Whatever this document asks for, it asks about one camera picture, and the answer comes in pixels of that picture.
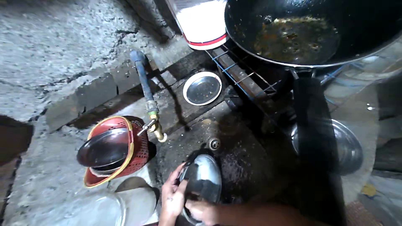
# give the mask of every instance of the white container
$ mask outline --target white container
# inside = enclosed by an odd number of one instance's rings
[[[227,0],[166,0],[189,46],[197,50],[224,44]]]

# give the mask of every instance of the red colander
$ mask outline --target red colander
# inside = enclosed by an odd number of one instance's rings
[[[89,168],[86,169],[84,184],[88,188],[96,187],[114,178],[130,175],[141,169],[148,161],[148,135],[143,133],[137,136],[144,122],[142,119],[134,116],[113,116],[102,120],[92,128],[88,135],[88,140],[92,137],[104,133],[111,129],[127,128],[129,136],[128,155],[122,166],[107,177],[98,177],[94,175]]]

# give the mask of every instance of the pipe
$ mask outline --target pipe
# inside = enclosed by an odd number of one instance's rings
[[[148,112],[155,111],[159,112],[158,106],[156,105],[156,101],[154,100],[154,96],[152,95],[151,88],[148,84],[147,74],[145,72],[145,64],[146,57],[140,51],[132,51],[130,53],[130,59],[133,64],[135,64],[135,68],[137,69],[139,81],[141,82],[142,91],[144,92],[144,96],[147,100],[147,110]]]

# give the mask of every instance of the crack in concrete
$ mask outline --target crack in concrete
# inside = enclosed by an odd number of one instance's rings
[[[50,82],[50,83],[48,83],[46,85],[39,85],[39,87],[43,88],[43,87],[48,87],[48,86],[57,86],[58,84],[63,84],[63,83],[68,84],[68,83],[76,80],[77,78],[85,76],[87,74],[88,74],[87,72],[79,72],[79,73],[71,76],[70,78],[63,78],[63,79],[57,80],[55,82]]]

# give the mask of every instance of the wok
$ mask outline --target wok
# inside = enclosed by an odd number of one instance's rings
[[[225,23],[243,50],[286,66],[294,77],[300,168],[299,209],[329,225],[346,225],[336,139],[314,68],[365,58],[402,30],[399,0],[228,0]],[[298,72],[309,70],[307,77]]]
[[[365,58],[401,35],[399,0],[228,0],[229,36],[262,60],[328,67]]]

